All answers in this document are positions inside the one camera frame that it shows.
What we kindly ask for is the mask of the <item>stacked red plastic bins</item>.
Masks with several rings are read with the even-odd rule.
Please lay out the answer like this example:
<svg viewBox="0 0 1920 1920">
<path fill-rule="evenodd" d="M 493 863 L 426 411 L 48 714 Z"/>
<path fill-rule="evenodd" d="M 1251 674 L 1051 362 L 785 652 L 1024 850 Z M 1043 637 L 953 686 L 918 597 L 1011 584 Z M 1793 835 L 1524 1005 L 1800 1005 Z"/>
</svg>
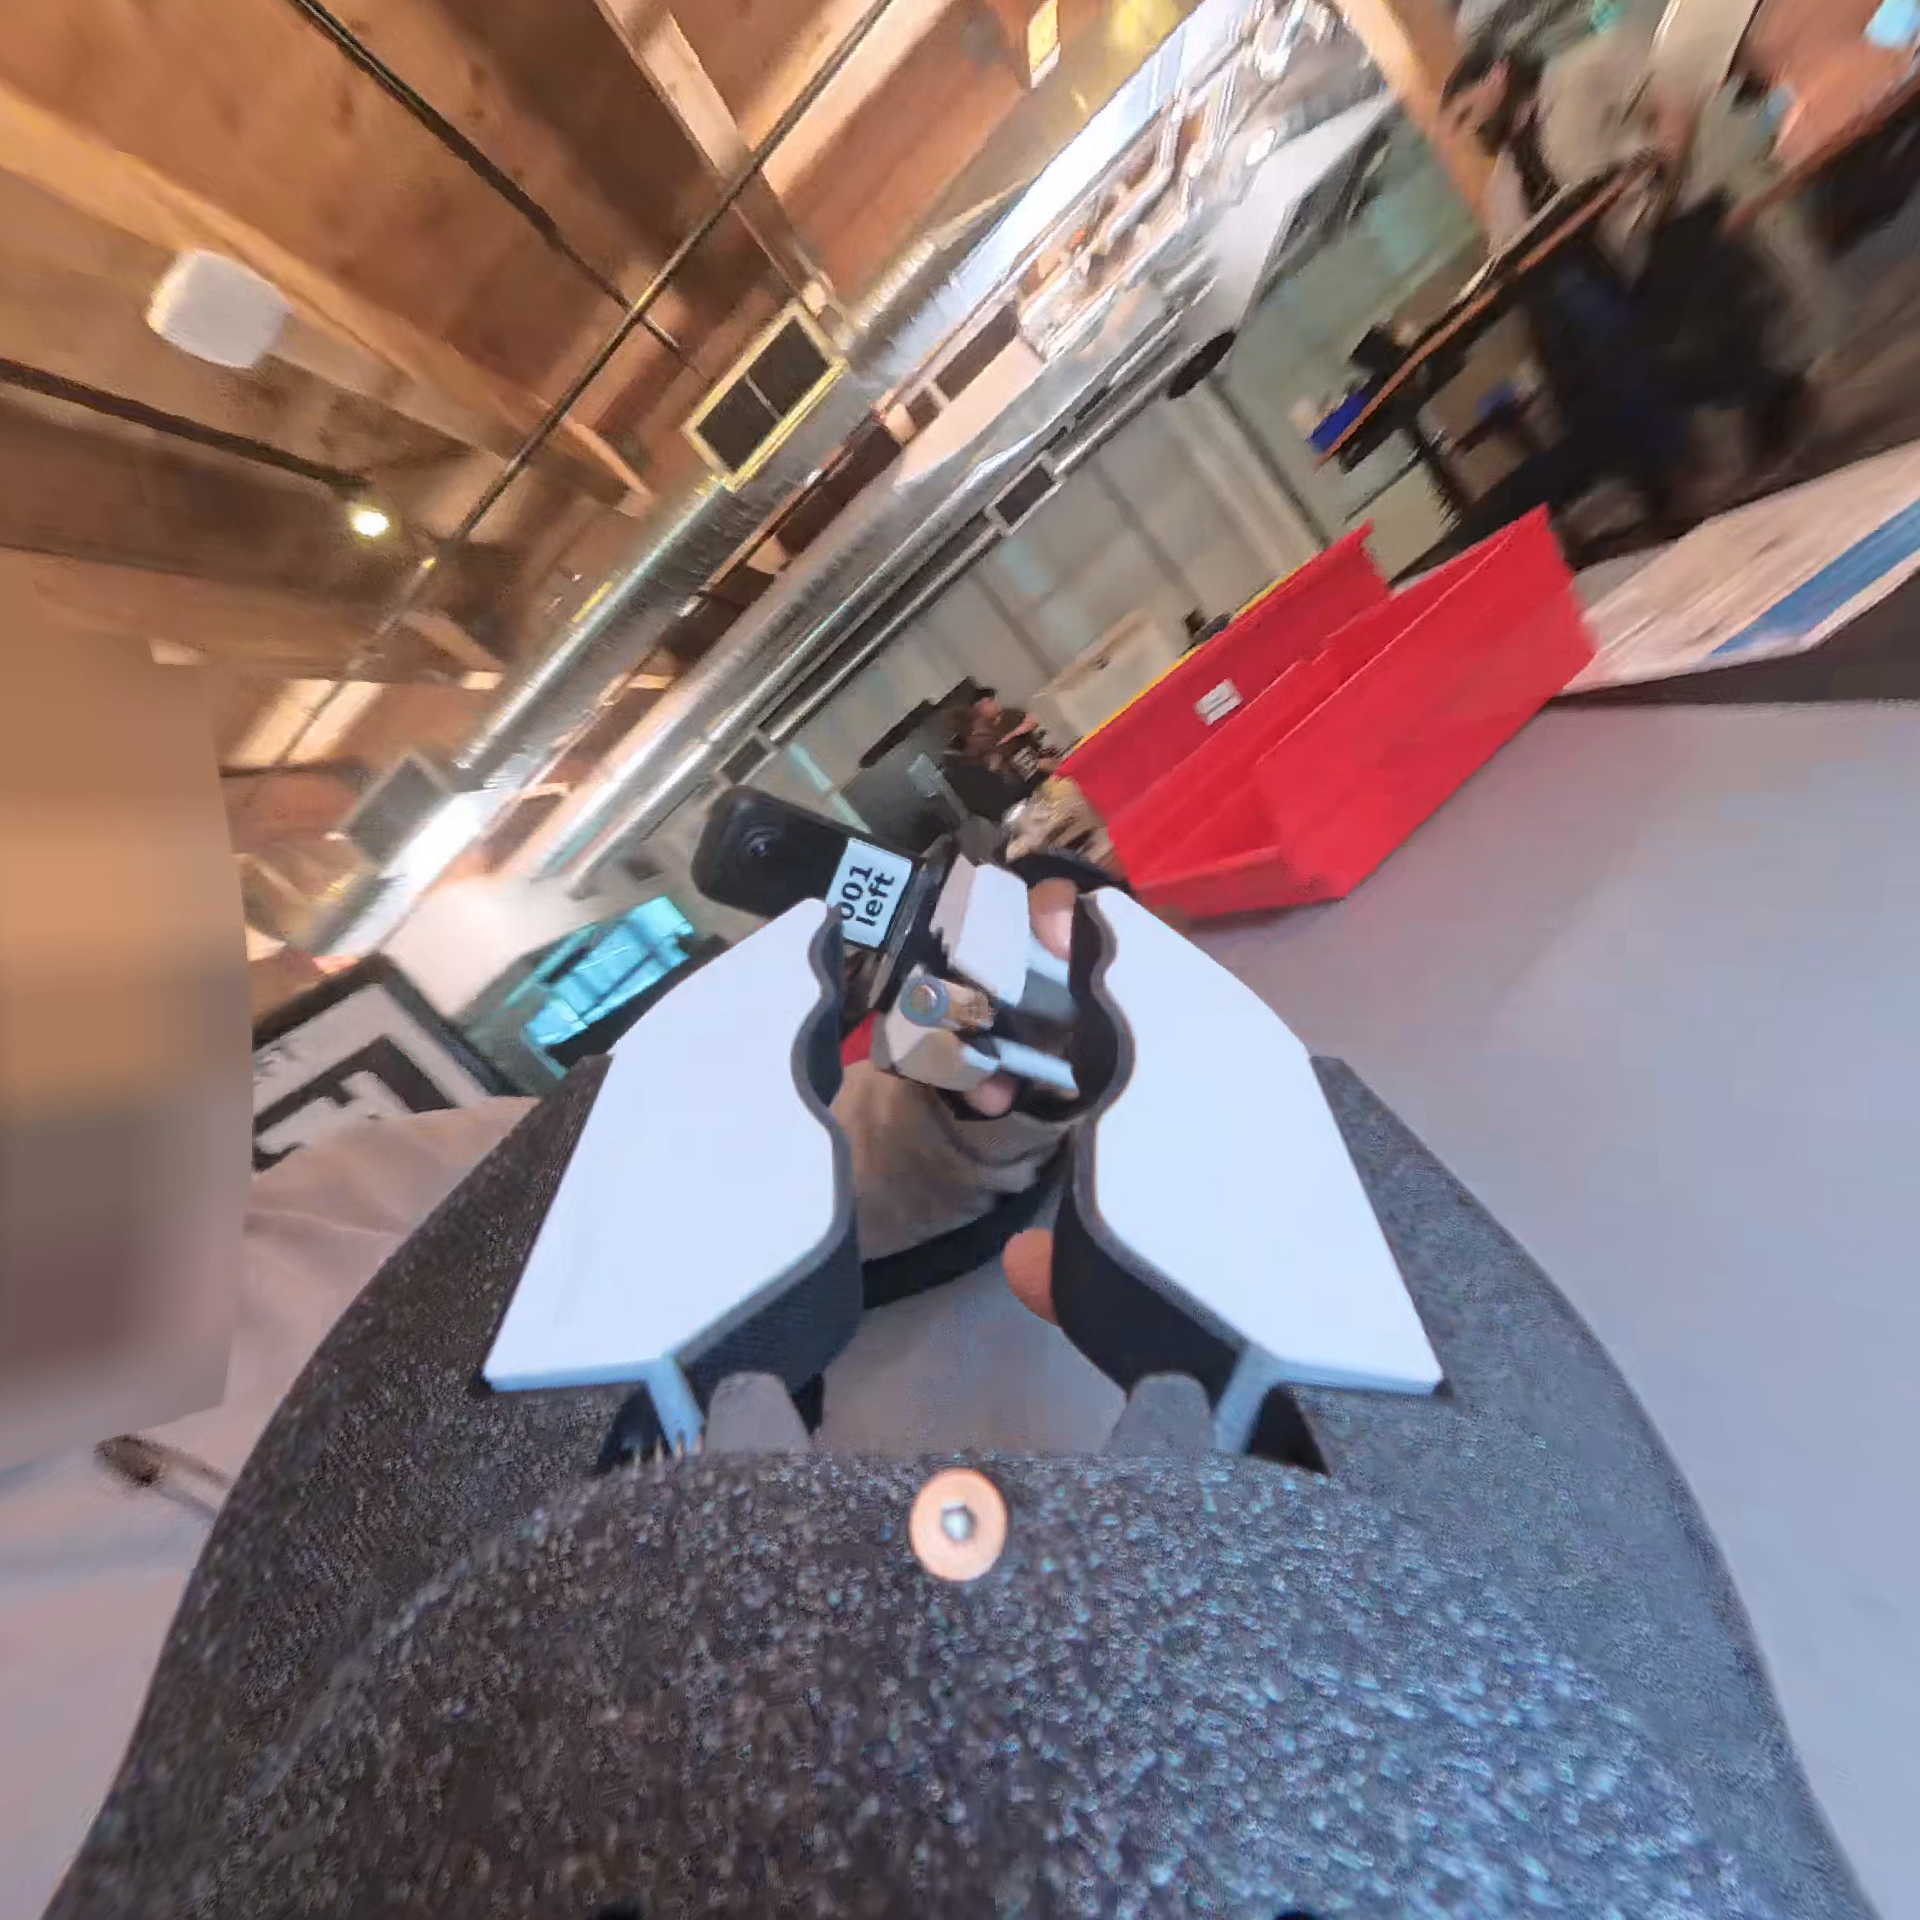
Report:
<svg viewBox="0 0 1920 1920">
<path fill-rule="evenodd" d="M 1091 804 L 1123 877 L 1144 876 L 1150 804 L 1172 800 L 1176 776 L 1211 735 L 1386 602 L 1369 534 L 1362 524 L 1265 587 L 1068 751 L 1060 776 Z"/>
</svg>

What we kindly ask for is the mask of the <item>metal air duct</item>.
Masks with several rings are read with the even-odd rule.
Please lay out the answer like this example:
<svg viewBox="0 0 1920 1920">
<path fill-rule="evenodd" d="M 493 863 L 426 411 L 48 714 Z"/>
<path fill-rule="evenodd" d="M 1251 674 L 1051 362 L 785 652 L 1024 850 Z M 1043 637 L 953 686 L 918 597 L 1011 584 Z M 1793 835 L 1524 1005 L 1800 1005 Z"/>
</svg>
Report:
<svg viewBox="0 0 1920 1920">
<path fill-rule="evenodd" d="M 1218 220 L 1155 242 L 1048 355 L 1012 347 L 825 536 L 676 677 L 510 854 L 502 877 L 588 895 L 635 837 L 721 776 L 754 735 L 803 726 L 790 703 L 830 699 L 834 674 L 993 554 L 1068 474 L 1258 302 L 1267 242 Z"/>
</svg>

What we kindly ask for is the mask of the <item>ceiling vent grille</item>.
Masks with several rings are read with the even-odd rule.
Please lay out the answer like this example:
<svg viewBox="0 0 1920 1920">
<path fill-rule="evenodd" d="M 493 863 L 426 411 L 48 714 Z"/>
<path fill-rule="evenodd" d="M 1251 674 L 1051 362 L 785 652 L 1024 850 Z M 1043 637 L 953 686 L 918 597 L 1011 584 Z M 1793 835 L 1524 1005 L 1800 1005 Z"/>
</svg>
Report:
<svg viewBox="0 0 1920 1920">
<path fill-rule="evenodd" d="M 841 379 L 848 362 L 803 300 L 753 336 L 681 434 L 730 491 L 753 480 Z"/>
</svg>

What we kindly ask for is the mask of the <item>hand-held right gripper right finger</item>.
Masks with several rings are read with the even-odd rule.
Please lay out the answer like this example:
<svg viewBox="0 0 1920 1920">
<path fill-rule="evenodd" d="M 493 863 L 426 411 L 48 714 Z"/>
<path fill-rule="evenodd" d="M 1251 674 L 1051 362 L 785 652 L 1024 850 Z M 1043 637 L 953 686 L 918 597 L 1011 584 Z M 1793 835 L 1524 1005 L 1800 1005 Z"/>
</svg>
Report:
<svg viewBox="0 0 1920 1920">
<path fill-rule="evenodd" d="M 1117 1390 L 1186 1379 L 1248 1452 L 1280 1390 L 1429 1400 L 1445 1366 L 1307 1044 L 1137 899 L 1081 895 L 1085 1099 L 1051 1228 L 1058 1327 Z"/>
</svg>

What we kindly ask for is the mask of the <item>person's left hand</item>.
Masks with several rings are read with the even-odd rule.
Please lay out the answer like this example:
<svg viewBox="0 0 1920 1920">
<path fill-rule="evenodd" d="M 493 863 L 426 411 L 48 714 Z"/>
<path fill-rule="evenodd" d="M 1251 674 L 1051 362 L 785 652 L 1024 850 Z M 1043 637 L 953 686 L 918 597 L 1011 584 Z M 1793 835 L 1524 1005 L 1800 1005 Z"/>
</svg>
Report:
<svg viewBox="0 0 1920 1920">
<path fill-rule="evenodd" d="M 1054 960 L 1070 964 L 1073 960 L 1073 922 L 1076 911 L 1076 888 L 1068 877 L 1050 877 L 1027 888 L 1028 933 L 1037 948 L 1045 948 Z M 971 1114 L 994 1119 L 1014 1109 L 1024 1095 L 1024 1080 L 1014 1075 L 997 1075 L 962 1092 L 962 1102 Z"/>
</svg>

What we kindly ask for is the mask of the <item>red plastic bin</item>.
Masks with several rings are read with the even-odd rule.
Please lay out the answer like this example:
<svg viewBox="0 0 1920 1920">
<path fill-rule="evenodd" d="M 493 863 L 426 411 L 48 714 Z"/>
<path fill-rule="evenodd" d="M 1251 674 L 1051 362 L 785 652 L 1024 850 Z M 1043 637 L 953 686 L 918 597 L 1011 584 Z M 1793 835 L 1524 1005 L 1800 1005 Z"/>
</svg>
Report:
<svg viewBox="0 0 1920 1920">
<path fill-rule="evenodd" d="M 1592 659 L 1547 509 L 1513 519 L 1214 726 L 1110 826 L 1128 879 L 1189 922 L 1339 900 Z"/>
</svg>

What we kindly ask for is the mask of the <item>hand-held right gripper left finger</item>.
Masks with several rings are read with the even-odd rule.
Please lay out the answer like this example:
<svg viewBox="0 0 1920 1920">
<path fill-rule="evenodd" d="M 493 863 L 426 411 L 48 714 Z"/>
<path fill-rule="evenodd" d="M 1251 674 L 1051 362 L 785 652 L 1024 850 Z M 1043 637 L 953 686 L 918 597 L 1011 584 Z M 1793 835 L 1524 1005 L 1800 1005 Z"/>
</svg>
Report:
<svg viewBox="0 0 1920 1920">
<path fill-rule="evenodd" d="M 613 1046 L 481 1366 L 493 1395 L 627 1388 L 692 1450 L 733 1375 L 825 1379 L 861 1316 L 833 1118 L 840 919 L 803 900 Z"/>
</svg>

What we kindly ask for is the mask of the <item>tall wooden desk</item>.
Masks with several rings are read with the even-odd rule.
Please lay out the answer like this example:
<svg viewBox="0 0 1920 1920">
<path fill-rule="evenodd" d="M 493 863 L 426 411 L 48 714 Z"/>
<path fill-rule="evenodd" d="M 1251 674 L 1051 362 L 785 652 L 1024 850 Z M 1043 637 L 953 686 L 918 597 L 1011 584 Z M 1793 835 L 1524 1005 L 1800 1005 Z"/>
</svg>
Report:
<svg viewBox="0 0 1920 1920">
<path fill-rule="evenodd" d="M 1381 442 L 1403 434 L 1412 446 L 1416 463 L 1426 468 L 1440 498 L 1452 511 L 1465 511 L 1472 495 L 1461 487 L 1442 442 L 1426 432 L 1425 406 L 1458 376 L 1476 340 L 1522 302 L 1524 290 L 1578 237 L 1593 230 L 1608 211 L 1651 180 L 1658 167 L 1658 157 L 1643 154 L 1562 190 L 1508 246 L 1493 253 L 1461 285 L 1456 300 L 1416 336 L 1400 363 L 1364 389 L 1373 395 L 1366 414 L 1326 459 L 1316 458 L 1316 462 L 1350 468 L 1379 451 Z"/>
</svg>

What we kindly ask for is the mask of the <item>framed marker poster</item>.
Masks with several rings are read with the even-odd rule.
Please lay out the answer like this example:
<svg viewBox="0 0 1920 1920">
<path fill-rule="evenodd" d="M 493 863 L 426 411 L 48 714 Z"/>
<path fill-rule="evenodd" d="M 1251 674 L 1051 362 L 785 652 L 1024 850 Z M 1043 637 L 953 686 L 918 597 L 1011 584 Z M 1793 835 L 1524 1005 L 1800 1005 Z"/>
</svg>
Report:
<svg viewBox="0 0 1920 1920">
<path fill-rule="evenodd" d="M 468 1109 L 513 1092 L 384 952 L 253 1023 L 253 1170 L 360 1119 Z"/>
</svg>

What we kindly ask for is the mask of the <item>white ceiling access point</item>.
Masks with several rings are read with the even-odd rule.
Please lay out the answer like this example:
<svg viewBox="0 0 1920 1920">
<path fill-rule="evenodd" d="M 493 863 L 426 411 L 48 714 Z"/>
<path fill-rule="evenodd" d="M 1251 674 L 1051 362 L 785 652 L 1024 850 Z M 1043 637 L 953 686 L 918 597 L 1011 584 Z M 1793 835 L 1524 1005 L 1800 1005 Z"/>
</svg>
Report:
<svg viewBox="0 0 1920 1920">
<path fill-rule="evenodd" d="M 147 326 L 168 344 L 227 371 L 276 355 L 293 306 L 252 268 L 203 248 L 177 253 L 152 288 Z"/>
</svg>

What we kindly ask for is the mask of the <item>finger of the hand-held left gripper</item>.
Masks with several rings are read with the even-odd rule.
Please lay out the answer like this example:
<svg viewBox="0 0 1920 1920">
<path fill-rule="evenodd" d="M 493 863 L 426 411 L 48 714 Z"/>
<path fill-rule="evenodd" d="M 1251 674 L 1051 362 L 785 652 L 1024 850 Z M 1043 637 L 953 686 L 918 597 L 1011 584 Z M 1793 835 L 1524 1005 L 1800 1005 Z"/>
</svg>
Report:
<svg viewBox="0 0 1920 1920">
<path fill-rule="evenodd" d="M 957 856 L 932 907 L 942 976 L 990 999 L 1024 994 L 1033 928 L 1027 882 L 1003 866 Z"/>
<path fill-rule="evenodd" d="M 892 1077 L 938 1090 L 978 1090 L 1001 1071 L 993 1046 L 964 1030 L 918 1023 L 888 1013 L 873 1023 L 873 1066 Z"/>
</svg>

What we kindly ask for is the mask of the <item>white paper with blue band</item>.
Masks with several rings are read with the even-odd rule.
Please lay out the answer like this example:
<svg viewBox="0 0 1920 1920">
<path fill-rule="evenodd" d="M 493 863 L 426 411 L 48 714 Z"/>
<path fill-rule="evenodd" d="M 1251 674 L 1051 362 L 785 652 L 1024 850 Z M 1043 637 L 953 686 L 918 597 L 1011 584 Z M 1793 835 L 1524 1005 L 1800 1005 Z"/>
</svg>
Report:
<svg viewBox="0 0 1920 1920">
<path fill-rule="evenodd" d="M 1722 511 L 1579 587 L 1596 642 L 1569 698 L 1789 659 L 1915 580 L 1917 443 Z"/>
</svg>

